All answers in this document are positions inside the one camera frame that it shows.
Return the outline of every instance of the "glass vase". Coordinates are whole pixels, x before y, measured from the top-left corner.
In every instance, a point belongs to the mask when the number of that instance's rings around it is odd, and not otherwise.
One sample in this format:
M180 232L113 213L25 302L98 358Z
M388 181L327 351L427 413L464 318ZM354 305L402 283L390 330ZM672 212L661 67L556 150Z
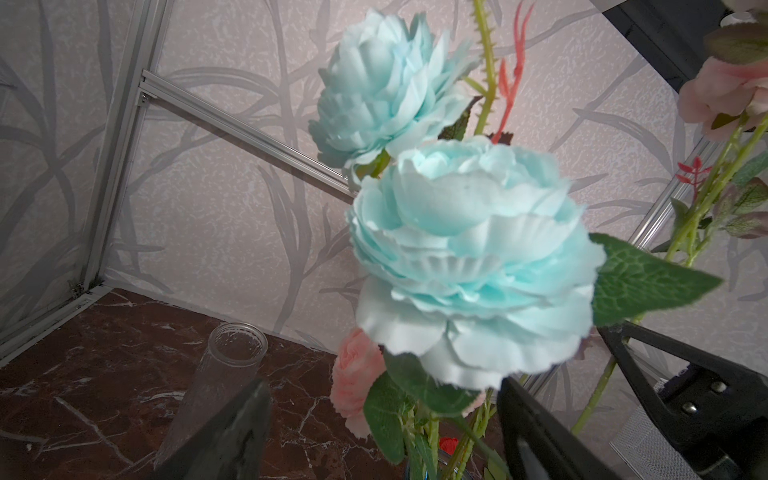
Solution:
M264 334L246 323L224 323L210 333L192 384L184 393L168 434L157 450L155 468L256 376L266 348Z

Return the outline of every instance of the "metal screw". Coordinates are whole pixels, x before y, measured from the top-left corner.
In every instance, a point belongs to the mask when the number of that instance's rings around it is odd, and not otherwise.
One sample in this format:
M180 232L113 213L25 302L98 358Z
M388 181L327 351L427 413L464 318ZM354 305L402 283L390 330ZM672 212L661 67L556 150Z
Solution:
M712 382L712 385L710 385L710 388L715 393L723 393L728 388L728 385L718 380L716 382Z
M698 412L699 409L697 409L693 403L685 402L683 404L683 411L686 412L688 415L693 415L694 413Z

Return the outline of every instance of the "light blue peony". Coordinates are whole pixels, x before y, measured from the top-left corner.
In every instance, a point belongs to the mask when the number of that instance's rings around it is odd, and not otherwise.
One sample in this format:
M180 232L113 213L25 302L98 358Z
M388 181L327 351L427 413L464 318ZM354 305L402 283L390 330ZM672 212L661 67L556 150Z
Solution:
M349 26L319 71L326 87L319 120L309 123L319 160L349 169L370 164L383 149L396 156L437 138L470 102L456 81L477 65L469 43L450 58L448 48L444 35L435 43L423 13L410 29L375 10Z
M572 357L603 247L549 154L482 136L402 152L348 213L358 325L441 382L498 388Z

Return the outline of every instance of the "marble surface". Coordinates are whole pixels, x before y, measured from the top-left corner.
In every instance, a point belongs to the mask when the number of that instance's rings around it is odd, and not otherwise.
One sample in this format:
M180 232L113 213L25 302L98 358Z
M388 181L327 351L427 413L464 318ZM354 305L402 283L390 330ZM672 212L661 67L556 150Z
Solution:
M0 478L148 474L218 319L113 290L0 369ZM269 336L262 478L402 478L328 399L334 356Z

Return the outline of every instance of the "pink rose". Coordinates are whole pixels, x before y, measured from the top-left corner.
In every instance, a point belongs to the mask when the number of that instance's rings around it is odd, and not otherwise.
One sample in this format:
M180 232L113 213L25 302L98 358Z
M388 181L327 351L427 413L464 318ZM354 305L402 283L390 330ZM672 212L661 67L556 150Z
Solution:
M362 329L354 329L342 340L339 356L333 363L330 398L333 408L346 419L346 427L360 439L371 433L362 406L371 385L385 371L379 345Z
M478 398L475 399L474 402L470 406L468 406L466 409L464 409L464 412L462 412L463 416L467 416L470 413L474 412L476 408L478 408L482 403L485 401L485 392L480 392L480 395L478 395Z
M737 117L746 109L745 130L755 127L768 111L768 61L731 65L708 58L696 78L680 89L677 106L684 121L703 123L704 135L714 141L727 140L738 124L734 120L712 130L718 114Z

